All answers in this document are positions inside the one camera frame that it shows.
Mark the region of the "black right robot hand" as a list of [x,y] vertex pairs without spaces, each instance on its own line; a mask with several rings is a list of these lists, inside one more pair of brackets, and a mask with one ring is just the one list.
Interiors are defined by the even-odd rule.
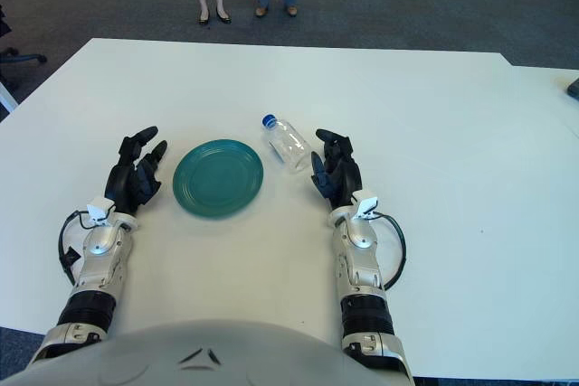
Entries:
[[323,155],[311,152],[311,180],[331,210],[352,205],[353,193],[363,189],[359,167],[353,158],[348,137],[319,128],[316,137],[323,142]]

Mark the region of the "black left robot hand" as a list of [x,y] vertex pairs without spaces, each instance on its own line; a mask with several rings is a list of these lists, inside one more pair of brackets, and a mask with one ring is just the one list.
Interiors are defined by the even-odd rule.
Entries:
[[115,211],[134,216],[138,207],[146,204],[159,190],[155,178],[167,142],[159,142],[149,153],[140,157],[142,148],[158,133],[156,126],[145,128],[132,137],[124,137],[119,148],[119,160],[112,167],[104,197],[112,200]]

